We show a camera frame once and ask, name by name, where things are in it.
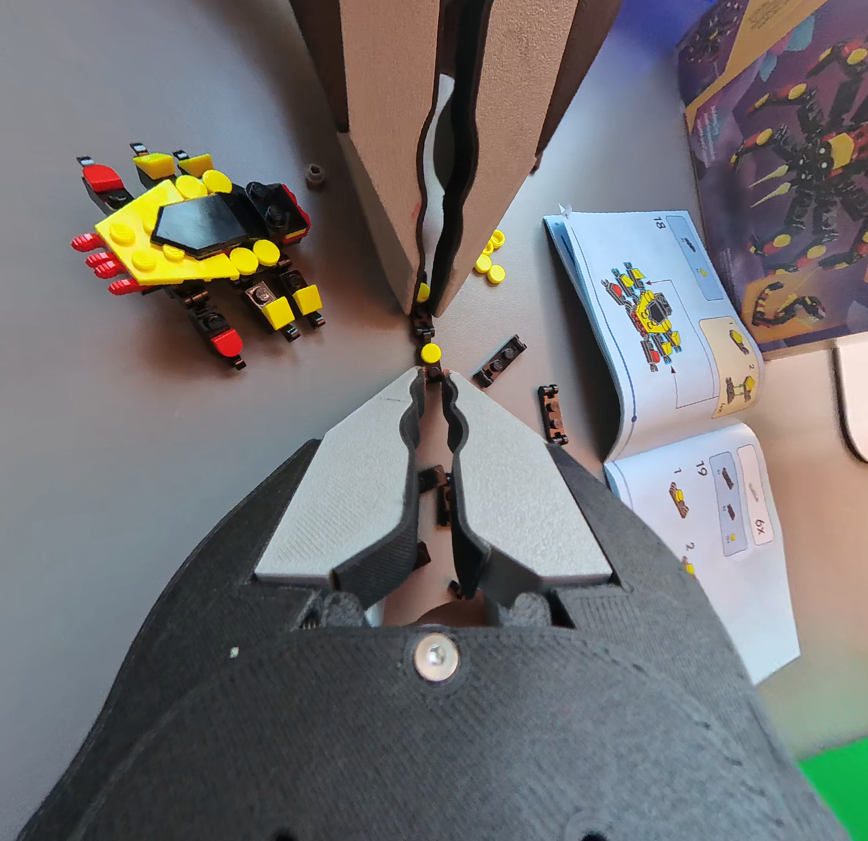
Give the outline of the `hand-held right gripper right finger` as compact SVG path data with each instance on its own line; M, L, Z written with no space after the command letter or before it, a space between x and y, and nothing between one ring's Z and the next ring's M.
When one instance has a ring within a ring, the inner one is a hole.
M612 567L543 438L457 372L444 374L442 396L464 596L481 590L510 607L523 593L608 582Z

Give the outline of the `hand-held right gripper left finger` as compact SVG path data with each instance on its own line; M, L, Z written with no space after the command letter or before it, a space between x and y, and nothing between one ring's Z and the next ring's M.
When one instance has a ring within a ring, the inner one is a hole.
M255 568L258 580L383 601L418 554L419 419L413 367L336 424L305 468Z

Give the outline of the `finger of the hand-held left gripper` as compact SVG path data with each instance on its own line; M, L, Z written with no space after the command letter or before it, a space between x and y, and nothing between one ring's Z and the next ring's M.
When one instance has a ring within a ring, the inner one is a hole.
M378 259L408 314L424 262L425 137L441 0L288 0L320 79Z
M437 125L443 227L430 273L442 315L471 273L606 39L623 0L445 0Z

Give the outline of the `black lego leg yellow tiles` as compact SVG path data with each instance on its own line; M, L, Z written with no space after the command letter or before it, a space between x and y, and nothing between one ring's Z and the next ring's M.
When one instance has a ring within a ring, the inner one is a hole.
M428 307L429 296L427 274L421 270L409 314L410 335L417 344L418 365L425 371L426 383L435 385L443 379L442 350L435 341L436 329Z

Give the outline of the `black lego bar plate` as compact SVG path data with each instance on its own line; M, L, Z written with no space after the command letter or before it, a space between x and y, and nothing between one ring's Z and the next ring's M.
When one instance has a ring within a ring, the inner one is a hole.
M537 399L543 423L543 434L547 442L552 445L567 445L569 438L564 430L558 385L540 385L537 389Z
M474 372L473 380L481 388L488 388L526 349L527 346L517 334L511 336L483 361L481 367Z

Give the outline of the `lego instruction booklet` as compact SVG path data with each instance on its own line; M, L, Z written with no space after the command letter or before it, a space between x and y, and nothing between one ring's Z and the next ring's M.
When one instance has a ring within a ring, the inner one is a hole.
M688 212L565 208L544 224L619 395L609 488L698 579L759 684L800 656L784 532L743 423L759 348Z

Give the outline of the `purple spider lego box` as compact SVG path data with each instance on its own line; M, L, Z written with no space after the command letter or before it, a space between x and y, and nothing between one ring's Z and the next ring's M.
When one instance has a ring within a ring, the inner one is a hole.
M715 0L677 49L708 254L766 357L866 332L867 0Z

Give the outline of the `yellow black lego spider body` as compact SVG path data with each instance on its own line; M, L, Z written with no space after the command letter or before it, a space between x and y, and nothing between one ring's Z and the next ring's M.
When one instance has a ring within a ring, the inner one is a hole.
M267 329L293 342L300 317L324 326L316 285L293 265L288 249L311 221L283 183L237 184L211 155L151 152L132 142L144 187L133 196L110 166L80 156L82 184L104 218L71 240L114 295L163 292L183 306L211 353L245 367L238 331L212 302L209 285L228 283Z

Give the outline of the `blue flat board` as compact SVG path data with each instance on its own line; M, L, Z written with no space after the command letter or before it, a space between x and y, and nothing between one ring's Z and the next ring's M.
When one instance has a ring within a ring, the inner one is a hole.
M714 0L623 0L612 33L670 52Z

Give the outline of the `green box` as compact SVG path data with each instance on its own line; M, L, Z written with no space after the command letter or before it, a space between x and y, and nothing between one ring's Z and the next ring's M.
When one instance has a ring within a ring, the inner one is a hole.
M867 738L800 760L799 766L853 840L867 839Z

